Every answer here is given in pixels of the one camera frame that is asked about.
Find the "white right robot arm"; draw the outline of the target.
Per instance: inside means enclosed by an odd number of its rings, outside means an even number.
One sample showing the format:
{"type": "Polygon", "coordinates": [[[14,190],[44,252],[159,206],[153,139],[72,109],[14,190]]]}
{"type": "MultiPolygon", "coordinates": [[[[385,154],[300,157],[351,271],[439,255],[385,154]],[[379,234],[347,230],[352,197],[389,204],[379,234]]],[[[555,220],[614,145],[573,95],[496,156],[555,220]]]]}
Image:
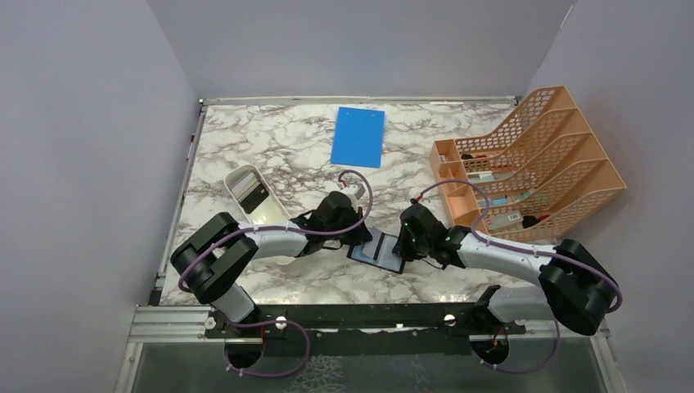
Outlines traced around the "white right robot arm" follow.
{"type": "Polygon", "coordinates": [[[591,336],[618,298],[615,280],[578,242],[565,240],[554,249],[487,237],[463,226],[446,228],[421,204],[409,206],[399,219],[393,252],[402,260],[430,257],[444,268],[491,270],[527,283],[486,292],[472,311],[481,332],[516,320],[556,320],[591,336]]]}

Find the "black leather card holder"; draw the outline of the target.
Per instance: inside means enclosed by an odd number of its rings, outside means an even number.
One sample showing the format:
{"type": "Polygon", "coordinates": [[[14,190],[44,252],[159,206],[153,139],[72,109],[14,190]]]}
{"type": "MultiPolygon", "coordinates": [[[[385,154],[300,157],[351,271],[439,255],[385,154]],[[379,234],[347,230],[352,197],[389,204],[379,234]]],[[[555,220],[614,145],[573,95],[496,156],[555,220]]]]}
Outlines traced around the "black leather card holder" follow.
{"type": "Polygon", "coordinates": [[[348,250],[347,258],[391,273],[401,274],[404,270],[405,262],[393,252],[398,238],[394,235],[383,233],[376,228],[370,228],[369,231],[372,235],[372,240],[357,246],[351,246],[348,250]]]}

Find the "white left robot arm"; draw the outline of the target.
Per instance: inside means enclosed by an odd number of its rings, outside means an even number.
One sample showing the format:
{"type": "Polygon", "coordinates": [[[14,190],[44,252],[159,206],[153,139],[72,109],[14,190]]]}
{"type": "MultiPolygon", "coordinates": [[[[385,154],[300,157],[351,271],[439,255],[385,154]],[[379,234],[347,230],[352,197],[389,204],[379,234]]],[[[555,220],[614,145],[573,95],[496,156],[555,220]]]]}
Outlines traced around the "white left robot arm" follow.
{"type": "Polygon", "coordinates": [[[237,284],[252,260],[295,259],[320,251],[326,242],[357,246],[372,240],[364,213],[343,192],[330,192],[314,210],[282,224],[249,224],[228,212],[214,215],[170,256],[169,262],[199,303],[226,316],[238,336],[257,325],[256,305],[237,284]]]}

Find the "grey credit card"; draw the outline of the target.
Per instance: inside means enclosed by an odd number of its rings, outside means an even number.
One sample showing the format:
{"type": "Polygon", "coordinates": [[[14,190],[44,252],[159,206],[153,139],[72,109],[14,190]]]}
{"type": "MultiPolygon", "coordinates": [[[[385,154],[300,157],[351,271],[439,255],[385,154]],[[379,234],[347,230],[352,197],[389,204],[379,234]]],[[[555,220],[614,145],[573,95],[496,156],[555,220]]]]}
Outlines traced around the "grey credit card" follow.
{"type": "Polygon", "coordinates": [[[371,242],[363,245],[362,253],[371,260],[376,260],[380,254],[380,248],[382,242],[385,240],[386,235],[384,233],[377,233],[371,242]]]}

